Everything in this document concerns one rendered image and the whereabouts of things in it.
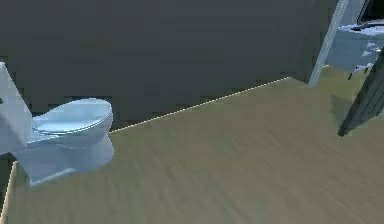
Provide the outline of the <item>pale blue cabinet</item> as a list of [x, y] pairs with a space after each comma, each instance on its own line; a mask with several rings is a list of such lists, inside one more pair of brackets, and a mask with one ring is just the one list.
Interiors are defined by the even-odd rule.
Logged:
[[367, 71], [384, 48], [384, 20], [337, 28], [325, 63], [353, 74]]

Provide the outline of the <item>black television set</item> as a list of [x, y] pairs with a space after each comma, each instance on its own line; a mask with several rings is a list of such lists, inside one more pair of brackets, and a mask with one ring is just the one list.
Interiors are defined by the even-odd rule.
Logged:
[[384, 20], [384, 0], [365, 0], [357, 22], [367, 23]]

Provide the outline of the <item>white toilet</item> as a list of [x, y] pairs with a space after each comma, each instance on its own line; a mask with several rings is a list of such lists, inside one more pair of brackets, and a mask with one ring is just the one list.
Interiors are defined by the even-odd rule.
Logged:
[[0, 155], [12, 154], [32, 187], [110, 162], [112, 105], [86, 98], [34, 116], [0, 62]]

